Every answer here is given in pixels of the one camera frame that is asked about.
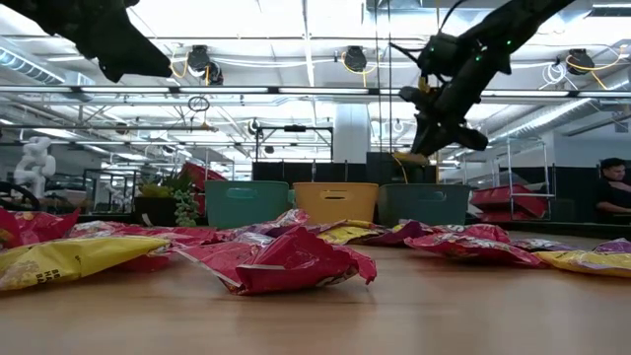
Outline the black rig frame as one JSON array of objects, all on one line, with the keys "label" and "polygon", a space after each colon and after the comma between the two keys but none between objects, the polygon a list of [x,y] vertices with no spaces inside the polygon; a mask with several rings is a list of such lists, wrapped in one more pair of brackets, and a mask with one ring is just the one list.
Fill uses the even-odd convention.
[{"label": "black rig frame", "polygon": [[[268,140],[271,136],[277,131],[282,131],[285,133],[307,133],[312,132],[315,136],[321,141],[319,143],[316,141],[313,144],[308,144],[306,142],[290,142],[290,143],[268,143]],[[316,127],[316,126],[305,126],[299,124],[291,124],[291,125],[283,125],[283,126],[258,126],[255,128],[254,133],[254,160],[256,162],[259,161],[261,149],[267,146],[279,146],[279,147],[327,147],[329,149],[329,160],[333,161],[333,142],[334,142],[334,129],[332,127]]]}]

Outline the red Skittles candy pack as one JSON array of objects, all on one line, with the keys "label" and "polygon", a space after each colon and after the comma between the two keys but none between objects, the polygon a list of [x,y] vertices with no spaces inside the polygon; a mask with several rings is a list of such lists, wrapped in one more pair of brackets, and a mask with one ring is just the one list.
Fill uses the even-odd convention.
[{"label": "red Skittles candy pack", "polygon": [[117,236],[141,236],[165,239],[171,245],[163,251],[152,251],[115,267],[129,272],[154,272],[166,268],[172,259],[172,248],[182,249],[217,244],[232,240],[236,233],[232,230],[217,231],[206,227],[125,227],[115,232]]},{"label": "red Skittles candy pack", "polygon": [[511,240],[509,233],[499,226],[491,224],[473,225],[439,225],[431,226],[429,230],[433,234],[452,233],[459,236],[474,237],[494,242],[508,244]]},{"label": "red Skittles candy pack", "polygon": [[8,211],[0,207],[0,247],[12,249],[63,239],[77,223],[79,214],[79,209],[71,214],[53,215],[40,211]]},{"label": "red Skittles candy pack", "polygon": [[76,224],[68,233],[68,238],[99,238],[126,235],[145,235],[147,229],[111,221],[92,221]]},{"label": "red Skittles candy pack", "polygon": [[232,240],[178,252],[209,270],[229,292],[239,296],[323,287],[356,275],[369,284],[378,275],[370,257],[329,244],[304,227],[274,238],[265,247]]},{"label": "red Skittles candy pack", "polygon": [[530,268],[546,264],[533,253],[504,242],[480,239],[467,235],[443,233],[419,238],[406,238],[404,243],[413,248],[444,258],[486,264],[518,265]]}]

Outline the white robot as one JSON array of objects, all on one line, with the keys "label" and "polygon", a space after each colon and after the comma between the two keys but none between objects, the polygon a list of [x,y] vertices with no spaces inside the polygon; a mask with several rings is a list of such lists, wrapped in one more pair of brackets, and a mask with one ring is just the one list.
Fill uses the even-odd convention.
[{"label": "white robot", "polygon": [[46,179],[56,171],[56,160],[48,154],[51,139],[34,136],[23,146],[23,156],[14,170],[16,184],[27,183],[36,198],[43,198]]}]

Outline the red storage bin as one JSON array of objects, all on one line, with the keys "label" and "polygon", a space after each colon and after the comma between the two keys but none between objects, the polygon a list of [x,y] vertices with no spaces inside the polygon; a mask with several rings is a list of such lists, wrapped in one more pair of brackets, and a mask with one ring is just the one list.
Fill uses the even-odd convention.
[{"label": "red storage bin", "polygon": [[225,177],[213,170],[206,170],[204,167],[186,162],[181,172],[190,177],[191,181],[198,187],[203,187],[206,180],[226,180]]}]

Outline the light teal plastic bin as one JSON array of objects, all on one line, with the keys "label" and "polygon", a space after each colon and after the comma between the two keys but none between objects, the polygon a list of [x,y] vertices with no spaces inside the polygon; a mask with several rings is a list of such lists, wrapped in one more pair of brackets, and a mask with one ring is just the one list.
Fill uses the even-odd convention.
[{"label": "light teal plastic bin", "polygon": [[208,225],[219,230],[273,221],[288,209],[284,181],[206,180]]}]

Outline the person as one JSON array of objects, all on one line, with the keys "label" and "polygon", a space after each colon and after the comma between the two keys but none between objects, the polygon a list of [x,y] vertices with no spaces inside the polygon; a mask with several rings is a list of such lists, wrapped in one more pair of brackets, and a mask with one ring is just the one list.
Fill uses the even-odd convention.
[{"label": "person", "polygon": [[625,161],[607,158],[600,162],[596,210],[605,215],[631,215],[631,185],[625,182]]}]

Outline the yellow plastic bin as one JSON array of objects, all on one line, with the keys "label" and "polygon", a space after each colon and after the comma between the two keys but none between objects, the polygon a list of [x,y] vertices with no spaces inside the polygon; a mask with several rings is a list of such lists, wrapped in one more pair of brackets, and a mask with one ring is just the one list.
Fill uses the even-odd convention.
[{"label": "yellow plastic bin", "polygon": [[330,224],[343,220],[372,222],[379,186],[365,182],[297,182],[296,206],[309,223]]}]

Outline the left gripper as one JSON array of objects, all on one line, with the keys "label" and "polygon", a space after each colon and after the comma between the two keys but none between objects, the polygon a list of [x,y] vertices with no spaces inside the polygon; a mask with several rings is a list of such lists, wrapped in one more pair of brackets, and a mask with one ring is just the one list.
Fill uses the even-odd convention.
[{"label": "left gripper", "polygon": [[139,0],[2,0],[11,10],[45,31],[81,26],[75,44],[86,57],[97,58],[103,74],[117,83],[133,74],[168,78],[171,62],[129,22],[100,22],[103,15],[135,6]]}]

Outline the potted succulent plant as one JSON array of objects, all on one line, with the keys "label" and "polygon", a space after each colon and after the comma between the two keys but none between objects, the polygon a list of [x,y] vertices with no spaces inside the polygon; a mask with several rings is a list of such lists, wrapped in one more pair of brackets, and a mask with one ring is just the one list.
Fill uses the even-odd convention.
[{"label": "potted succulent plant", "polygon": [[134,213],[146,226],[195,227],[198,203],[193,197],[194,183],[188,173],[144,181],[134,198]]}]

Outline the dark teal plastic bin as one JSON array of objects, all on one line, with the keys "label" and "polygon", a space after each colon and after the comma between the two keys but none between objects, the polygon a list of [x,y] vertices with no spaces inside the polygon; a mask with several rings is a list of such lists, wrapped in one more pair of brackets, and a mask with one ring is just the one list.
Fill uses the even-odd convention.
[{"label": "dark teal plastic bin", "polygon": [[470,187],[461,184],[397,183],[380,187],[380,223],[394,226],[400,220],[426,225],[463,225]]}]

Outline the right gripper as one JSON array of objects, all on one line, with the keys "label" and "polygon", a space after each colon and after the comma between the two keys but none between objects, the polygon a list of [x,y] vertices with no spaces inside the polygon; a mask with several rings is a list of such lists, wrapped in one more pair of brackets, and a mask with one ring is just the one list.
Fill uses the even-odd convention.
[{"label": "right gripper", "polygon": [[417,109],[411,153],[429,157],[453,143],[474,151],[485,150],[488,138],[466,127],[465,116],[480,102],[482,92],[499,72],[512,72],[510,54],[487,50],[470,55],[449,82],[428,94],[418,88],[401,88],[398,95]]}]

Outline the red storage bin shelf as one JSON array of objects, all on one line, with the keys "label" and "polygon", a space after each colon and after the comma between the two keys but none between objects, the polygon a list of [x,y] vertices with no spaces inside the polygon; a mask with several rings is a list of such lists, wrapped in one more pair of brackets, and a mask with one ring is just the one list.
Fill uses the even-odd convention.
[{"label": "red storage bin shelf", "polygon": [[540,220],[548,211],[547,197],[521,184],[474,190],[470,203],[483,222]]}]

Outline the black panel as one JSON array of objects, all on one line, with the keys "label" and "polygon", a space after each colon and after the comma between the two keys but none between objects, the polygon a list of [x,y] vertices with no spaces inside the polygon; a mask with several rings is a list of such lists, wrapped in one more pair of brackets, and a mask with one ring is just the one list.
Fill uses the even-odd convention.
[{"label": "black panel", "polygon": [[384,185],[438,181],[435,165],[420,166],[403,162],[386,152],[367,153],[365,163],[254,161],[251,173],[253,180],[284,181],[290,186],[298,182],[369,182]]}]

